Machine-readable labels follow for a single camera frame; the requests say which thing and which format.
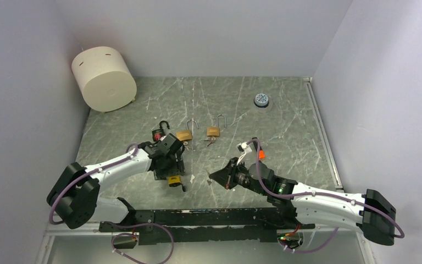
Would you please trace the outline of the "silver key pair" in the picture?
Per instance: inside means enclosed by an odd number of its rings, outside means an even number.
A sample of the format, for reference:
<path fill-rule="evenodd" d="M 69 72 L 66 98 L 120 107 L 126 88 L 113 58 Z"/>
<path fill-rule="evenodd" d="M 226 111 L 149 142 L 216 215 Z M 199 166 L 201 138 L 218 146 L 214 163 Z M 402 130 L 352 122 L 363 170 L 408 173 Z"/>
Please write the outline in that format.
<path fill-rule="evenodd" d="M 208 183 L 208 185 L 211 185 L 212 184 L 212 180 L 210 179 L 210 172 L 207 169 L 206 169 L 206 172 L 207 172 L 207 176 L 208 176 L 207 183 Z"/>

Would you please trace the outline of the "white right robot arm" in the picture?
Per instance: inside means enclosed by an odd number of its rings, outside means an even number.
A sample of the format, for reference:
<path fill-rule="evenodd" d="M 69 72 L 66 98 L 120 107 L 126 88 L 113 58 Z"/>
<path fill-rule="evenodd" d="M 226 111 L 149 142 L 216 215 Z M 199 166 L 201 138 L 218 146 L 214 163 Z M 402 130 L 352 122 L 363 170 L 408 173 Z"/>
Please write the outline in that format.
<path fill-rule="evenodd" d="M 396 238 L 404 238 L 396 222 L 395 207 L 378 191 L 364 194 L 340 193 L 299 183 L 275 174 L 264 163 L 249 168 L 236 157 L 208 175 L 226 190 L 241 186 L 266 196 L 267 202 L 280 210 L 280 221 L 286 228 L 297 224 L 321 224 L 363 234 L 379 245 L 392 246 Z"/>

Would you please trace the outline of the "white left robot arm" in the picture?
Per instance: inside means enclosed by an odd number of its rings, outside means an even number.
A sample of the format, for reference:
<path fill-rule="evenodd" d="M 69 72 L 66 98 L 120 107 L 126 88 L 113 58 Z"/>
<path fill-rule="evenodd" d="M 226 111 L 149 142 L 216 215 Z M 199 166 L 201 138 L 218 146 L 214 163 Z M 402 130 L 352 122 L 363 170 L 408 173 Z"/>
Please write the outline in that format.
<path fill-rule="evenodd" d="M 122 231 L 133 228 L 136 210 L 125 199 L 105 199 L 100 193 L 131 176 L 153 172 L 155 180 L 185 173 L 186 147 L 175 135 L 156 142 L 131 143 L 125 153 L 110 160 L 82 166 L 69 164 L 49 192 L 49 223 L 76 229 L 89 221 L 108 222 Z"/>

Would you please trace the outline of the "yellow black padlock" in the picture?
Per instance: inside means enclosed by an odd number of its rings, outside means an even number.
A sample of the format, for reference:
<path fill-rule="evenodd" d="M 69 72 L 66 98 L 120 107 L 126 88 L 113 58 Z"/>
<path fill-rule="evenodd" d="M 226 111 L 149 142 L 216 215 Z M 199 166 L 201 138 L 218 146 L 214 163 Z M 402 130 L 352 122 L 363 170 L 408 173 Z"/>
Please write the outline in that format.
<path fill-rule="evenodd" d="M 179 175 L 170 176 L 167 181 L 169 187 L 180 187 L 183 192 L 186 192 L 186 187 L 183 185 Z"/>

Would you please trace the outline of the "small brass padlock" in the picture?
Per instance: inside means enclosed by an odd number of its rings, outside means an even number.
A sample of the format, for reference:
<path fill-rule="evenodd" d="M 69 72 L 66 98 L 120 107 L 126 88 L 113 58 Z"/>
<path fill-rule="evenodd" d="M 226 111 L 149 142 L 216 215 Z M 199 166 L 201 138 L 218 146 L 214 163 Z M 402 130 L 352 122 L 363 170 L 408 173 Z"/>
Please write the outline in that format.
<path fill-rule="evenodd" d="M 218 114 L 216 116 L 216 122 L 214 126 L 207 127 L 207 137 L 217 138 L 220 136 L 220 119 L 223 120 L 224 128 L 227 128 L 227 119 L 226 116 L 223 114 Z"/>

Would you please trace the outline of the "large brass padlock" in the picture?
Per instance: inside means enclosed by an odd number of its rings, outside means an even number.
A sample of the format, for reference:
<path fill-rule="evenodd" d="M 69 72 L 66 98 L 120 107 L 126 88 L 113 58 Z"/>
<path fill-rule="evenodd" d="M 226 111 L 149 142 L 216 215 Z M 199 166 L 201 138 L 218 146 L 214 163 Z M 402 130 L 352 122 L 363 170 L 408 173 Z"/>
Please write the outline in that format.
<path fill-rule="evenodd" d="M 190 119 L 190 120 L 186 121 L 185 130 L 181 130 L 181 131 L 176 132 L 176 137 L 180 141 L 191 141 L 191 140 L 193 140 L 193 134 L 192 134 L 192 128 L 193 127 L 196 127 L 197 129 L 199 129 L 199 124 L 197 123 L 196 120 Z"/>

